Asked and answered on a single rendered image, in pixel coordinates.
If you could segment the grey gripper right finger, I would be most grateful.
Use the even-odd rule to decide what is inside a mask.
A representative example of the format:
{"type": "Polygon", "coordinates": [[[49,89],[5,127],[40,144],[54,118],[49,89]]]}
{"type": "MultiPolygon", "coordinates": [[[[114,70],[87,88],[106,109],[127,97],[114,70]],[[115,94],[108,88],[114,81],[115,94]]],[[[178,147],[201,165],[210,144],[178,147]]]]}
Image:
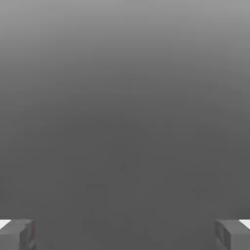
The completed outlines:
{"type": "Polygon", "coordinates": [[[250,219],[215,220],[218,250],[250,250],[250,219]]]}

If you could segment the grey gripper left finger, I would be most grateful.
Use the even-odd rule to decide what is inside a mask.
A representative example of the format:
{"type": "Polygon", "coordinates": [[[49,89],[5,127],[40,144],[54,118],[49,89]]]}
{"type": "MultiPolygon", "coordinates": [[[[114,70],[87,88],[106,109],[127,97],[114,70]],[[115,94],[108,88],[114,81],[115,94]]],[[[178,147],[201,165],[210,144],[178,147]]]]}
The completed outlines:
{"type": "Polygon", "coordinates": [[[37,250],[35,220],[0,219],[0,250],[37,250]]]}

